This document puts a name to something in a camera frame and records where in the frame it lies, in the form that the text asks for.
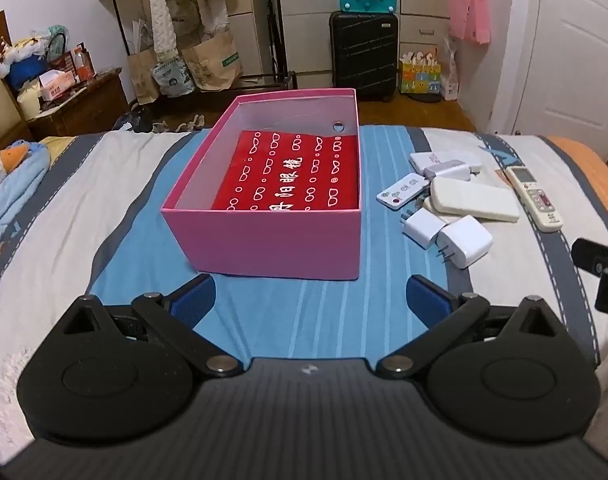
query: pink bag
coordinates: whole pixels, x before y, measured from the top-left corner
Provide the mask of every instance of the pink bag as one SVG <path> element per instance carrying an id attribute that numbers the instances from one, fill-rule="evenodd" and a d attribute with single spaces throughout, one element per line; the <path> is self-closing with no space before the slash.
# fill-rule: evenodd
<path id="1" fill-rule="evenodd" d="M 449 5 L 451 36 L 472 43 L 490 43 L 488 0 L 450 0 Z"/>

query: tissues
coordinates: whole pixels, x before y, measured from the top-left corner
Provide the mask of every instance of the tissues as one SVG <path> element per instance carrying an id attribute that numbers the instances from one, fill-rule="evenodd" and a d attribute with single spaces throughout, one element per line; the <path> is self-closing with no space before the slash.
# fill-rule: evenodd
<path id="1" fill-rule="evenodd" d="M 39 83 L 43 100 L 52 101 L 74 86 L 74 76 L 72 72 L 49 70 L 39 76 Z"/>

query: white phone charger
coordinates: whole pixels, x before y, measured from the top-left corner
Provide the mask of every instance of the white phone charger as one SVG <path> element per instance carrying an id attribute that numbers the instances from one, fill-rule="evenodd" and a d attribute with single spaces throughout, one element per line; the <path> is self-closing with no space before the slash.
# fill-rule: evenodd
<path id="1" fill-rule="evenodd" d="M 472 173 L 479 173 L 482 171 L 481 159 L 474 152 L 467 150 L 445 150 L 442 152 L 416 152 L 411 153 L 408 156 L 408 160 L 411 162 L 415 171 L 423 175 L 426 168 L 440 164 L 448 160 L 462 160 L 470 167 Z"/>
<path id="2" fill-rule="evenodd" d="M 492 245 L 492 235 L 471 215 L 447 225 L 437 234 L 437 246 L 444 261 L 452 261 L 458 269 L 474 264 Z"/>
<path id="3" fill-rule="evenodd" d="M 449 160 L 429 166 L 424 170 L 424 176 L 428 180 L 433 180 L 436 176 L 444 176 L 468 182 L 470 180 L 470 166 L 461 160 Z"/>
<path id="4" fill-rule="evenodd" d="M 402 213 L 401 222 L 404 234 L 423 249 L 428 248 L 435 241 L 439 231 L 446 226 L 445 221 L 424 208 L 418 209 L 415 213 L 410 210 Z"/>

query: bedsheet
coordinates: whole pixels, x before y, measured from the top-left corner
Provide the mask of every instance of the bedsheet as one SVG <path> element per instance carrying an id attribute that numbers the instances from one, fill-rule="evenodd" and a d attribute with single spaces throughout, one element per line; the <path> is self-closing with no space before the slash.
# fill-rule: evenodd
<path id="1" fill-rule="evenodd" d="M 111 132 L 75 139 L 0 244 L 0 462 L 31 440 L 14 396 L 24 364 L 72 300 L 85 291 L 106 304 L 168 293 L 195 276 L 159 209 L 205 133 Z M 425 327 L 405 304 L 405 281 L 423 274 L 451 292 L 474 290 L 495 304 L 539 294 L 595 364 L 608 316 L 593 308 L 597 279 L 577 271 L 577 237 L 608 245 L 608 210 L 565 148 L 538 137 L 498 137 L 431 128 L 361 128 L 361 268 L 353 282 L 215 275 L 214 308 L 194 330 L 248 364 L 254 356 L 365 357 L 371 364 Z M 408 153 L 474 150 L 483 176 L 526 164 L 565 220 L 555 237 L 486 223 L 494 245 L 468 270 L 444 264 L 401 234 L 399 213 L 375 195 L 411 171 Z"/>

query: blue striped sheet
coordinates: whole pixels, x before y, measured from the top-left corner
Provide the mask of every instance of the blue striped sheet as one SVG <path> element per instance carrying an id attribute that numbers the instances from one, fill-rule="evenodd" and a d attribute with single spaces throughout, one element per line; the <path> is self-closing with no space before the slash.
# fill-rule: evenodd
<path id="1" fill-rule="evenodd" d="M 426 330 L 406 305 L 408 277 L 422 274 L 447 288 L 436 247 L 424 251 L 402 235 L 400 212 L 375 200 L 411 172 L 407 157 L 413 145 L 406 129 L 363 126 L 360 134 L 363 213 L 357 280 L 213 275 L 215 306 L 194 330 L 245 365 L 253 357 L 366 357 L 374 366 Z M 159 173 L 148 203 L 91 288 L 104 304 L 130 303 L 148 290 L 168 293 L 196 275 L 160 208 L 202 139 L 191 139 Z"/>

